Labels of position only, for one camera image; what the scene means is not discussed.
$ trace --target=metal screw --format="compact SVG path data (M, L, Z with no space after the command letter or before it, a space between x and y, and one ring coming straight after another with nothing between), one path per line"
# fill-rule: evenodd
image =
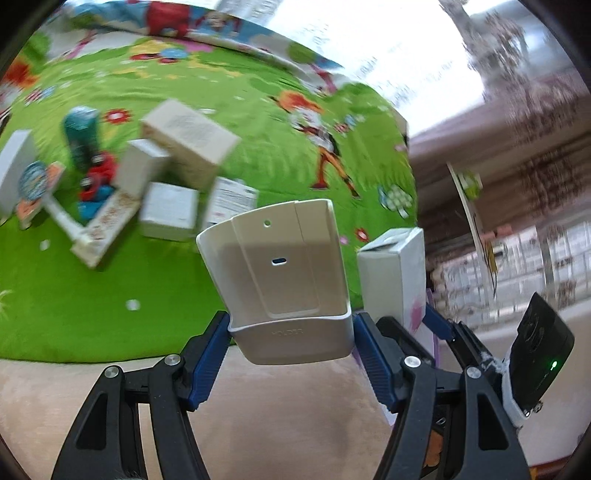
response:
M176 353L171 353L164 359L164 363L173 367L181 362L181 356Z
M100 153L98 155L95 155L94 157L92 157L92 160L91 160L92 164L97 165L97 166L102 165L104 161L105 161L105 159L103 158L103 155Z
M115 378L117 375L119 375L119 369L117 367L109 367L105 370L106 378Z
M92 179L90 177L84 177L80 181L80 187L82 187L83 190L88 190L90 187L92 187Z
M480 370L478 370L476 367L468 367L468 370L466 370L466 373L468 374L468 377L470 378L480 378L480 375L482 375L480 373Z
M407 367L417 368L421 365L421 361L415 356L408 356L404 359L404 363Z

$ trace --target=colorful rug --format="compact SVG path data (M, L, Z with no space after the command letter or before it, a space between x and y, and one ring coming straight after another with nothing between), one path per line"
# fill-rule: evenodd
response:
M109 4L119 5L114 18L120 23L132 22L127 16L136 4ZM150 2L141 5L148 15ZM74 26L94 28L104 20L83 17L87 11L77 8L82 14L67 13ZM214 17L198 10L189 9L197 29ZM139 136L139 120L177 98L242 138L220 174L258 189L258 206L332 200L352 306L359 307L357 249L416 219L414 179L396 112L371 88L331 74L338 66L311 50L288 42L281 56L263 49L261 36L272 39L267 46L282 37L247 22L239 22L236 36L233 25L224 23L227 41L207 31L201 43L76 30L78 40L60 54L54 27L45 25L0 85L0 148L15 130L32 129L40 160L68 166L55 197L76 218L80 174L64 141L65 114L76 105L100 110L101 146L120 156ZM177 25L173 33L191 37L183 29ZM147 33L171 32L154 27ZM199 212L206 202L203 192ZM194 242L145 238L133 220L98 270L85 267L70 247L46 215L26 231L15 218L0 227L1 357L107 362L176 352L223 308Z

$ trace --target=red toy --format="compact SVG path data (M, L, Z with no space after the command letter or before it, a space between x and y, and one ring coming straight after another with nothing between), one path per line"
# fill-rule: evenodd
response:
M101 185L110 185L117 172L115 156L108 152L101 152L92 157L92 167L86 177L80 182L82 190L78 197L83 202L95 200Z
M100 175L103 178L103 185L110 185L116 172L117 163L114 155L109 152L101 152L92 157L92 166L88 170L88 173L96 173Z

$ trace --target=green play mat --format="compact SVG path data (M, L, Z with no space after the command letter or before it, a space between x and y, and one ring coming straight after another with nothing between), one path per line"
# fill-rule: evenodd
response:
M174 63L130 60L163 47L183 49L187 56ZM31 100L34 89L43 92L40 100ZM76 105L100 110L101 146L119 157L126 142L138 137L139 120L170 97L202 109L242 138L220 175L258 189L258 206L332 200L350 299L359 307L356 251L388 228L412 226L416 218L414 179L397 148L404 140L388 102L365 85L316 95L286 70L244 53L145 37L44 65L12 104L0 147L15 130L32 129L40 159L67 165L55 197L78 218L80 174L64 141L65 114ZM293 103L287 109L278 100L286 98ZM297 102L322 116L360 199L330 164L324 167L329 188L310 188L317 180L319 148L290 123ZM393 186L412 198L406 215L380 201L380 191L387 194ZM203 192L200 213L206 201ZM71 245L44 212L26 231L14 217L0 227L1 357L107 362L177 352L223 309L194 242L145 238L134 219L97 270L73 255ZM127 308L129 300L137 300L139 309Z

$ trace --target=printed flower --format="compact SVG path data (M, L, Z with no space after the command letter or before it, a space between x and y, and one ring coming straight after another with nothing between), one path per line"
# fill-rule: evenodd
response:
M29 65L20 57L17 57L9 66L2 80L8 83L14 83L19 88L25 89L33 86L38 79L39 77L37 75L31 74Z
M123 110L122 108L115 108L105 113L105 121L113 125L124 124L125 122L129 122L130 119L130 111Z
M157 53L138 53L129 57L130 60L152 60L158 58Z
M158 55L164 59L176 60L184 60L189 56L189 54L182 48L165 48Z
M382 207L393 212L398 211L404 219L408 218L407 210L413 206L413 198L398 185L392 185L389 191L379 185L378 199Z
M2 290L2 291L0 291L0 314L1 315L6 315L4 297L6 295L8 295L9 293L12 293L12 290Z
M357 239L360 242L363 242L364 244L366 244L367 242L369 242L369 235L365 231L365 228L356 228L355 229L355 236L357 237Z
M34 89L31 93L29 93L26 97L25 97L25 105L30 105L33 102L36 102L38 100L41 100L43 93L41 91L40 88L36 88Z
M334 128L338 133L343 134L344 137L347 136L347 132L350 130L349 125L340 123L336 123Z

